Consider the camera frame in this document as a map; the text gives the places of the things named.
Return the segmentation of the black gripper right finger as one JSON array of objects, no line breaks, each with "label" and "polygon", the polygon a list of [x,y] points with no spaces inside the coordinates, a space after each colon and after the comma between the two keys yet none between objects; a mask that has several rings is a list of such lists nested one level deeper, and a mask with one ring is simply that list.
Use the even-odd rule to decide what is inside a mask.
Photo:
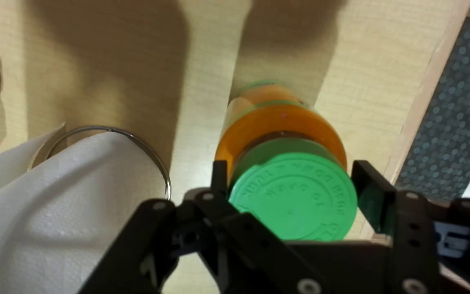
[{"label": "black gripper right finger", "polygon": [[376,233],[394,228],[394,204],[397,189],[368,160],[355,160],[351,179],[358,192],[358,204]]}]

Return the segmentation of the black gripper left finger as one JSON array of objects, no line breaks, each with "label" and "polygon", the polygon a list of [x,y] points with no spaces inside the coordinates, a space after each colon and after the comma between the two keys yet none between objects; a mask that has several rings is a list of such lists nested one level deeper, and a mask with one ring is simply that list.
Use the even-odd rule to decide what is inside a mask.
[{"label": "black gripper left finger", "polygon": [[227,179],[227,161],[216,160],[213,163],[211,191],[216,197],[229,199],[229,179]]}]

